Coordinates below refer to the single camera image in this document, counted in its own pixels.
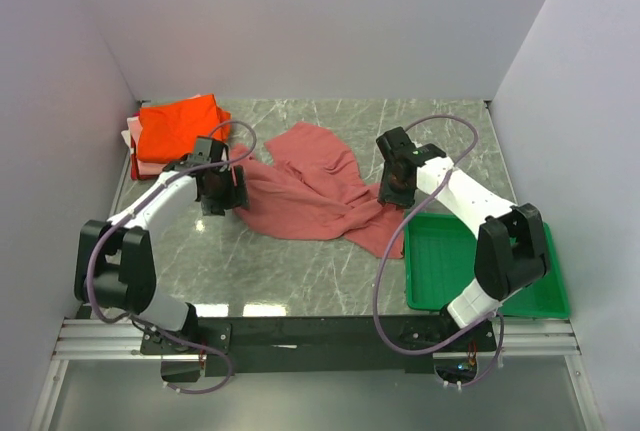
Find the dusty pink t shirt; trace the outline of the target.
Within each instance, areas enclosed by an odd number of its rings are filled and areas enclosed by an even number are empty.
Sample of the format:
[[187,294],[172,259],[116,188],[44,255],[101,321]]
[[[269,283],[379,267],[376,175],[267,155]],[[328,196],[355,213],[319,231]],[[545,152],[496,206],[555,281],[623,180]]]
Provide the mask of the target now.
[[252,231],[285,240],[345,238],[381,258],[403,212],[381,205],[352,150],[330,130],[299,122],[265,143],[272,163],[240,162],[249,197],[236,208]]

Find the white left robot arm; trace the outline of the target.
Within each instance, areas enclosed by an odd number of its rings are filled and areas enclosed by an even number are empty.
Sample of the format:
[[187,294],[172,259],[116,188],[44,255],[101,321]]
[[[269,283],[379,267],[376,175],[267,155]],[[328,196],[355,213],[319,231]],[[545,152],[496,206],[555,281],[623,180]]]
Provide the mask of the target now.
[[132,205],[106,221],[87,221],[79,235],[75,297],[163,329],[176,352],[193,350],[202,342],[197,311],[159,290],[154,239],[195,202],[205,216],[249,206],[244,170],[230,162],[227,144],[198,137],[193,151],[166,165]]

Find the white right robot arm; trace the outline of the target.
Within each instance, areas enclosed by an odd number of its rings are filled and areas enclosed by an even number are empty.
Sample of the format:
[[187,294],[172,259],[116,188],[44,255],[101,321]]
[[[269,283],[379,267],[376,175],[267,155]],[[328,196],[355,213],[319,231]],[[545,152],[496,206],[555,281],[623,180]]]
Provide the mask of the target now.
[[444,308],[439,325],[444,346],[460,350],[474,337],[472,322],[498,310],[521,289],[551,271],[544,222],[527,203],[503,199],[459,169],[438,146],[418,146],[396,127],[376,139],[383,157],[378,201],[415,206],[415,193],[435,198],[476,239],[474,278]]

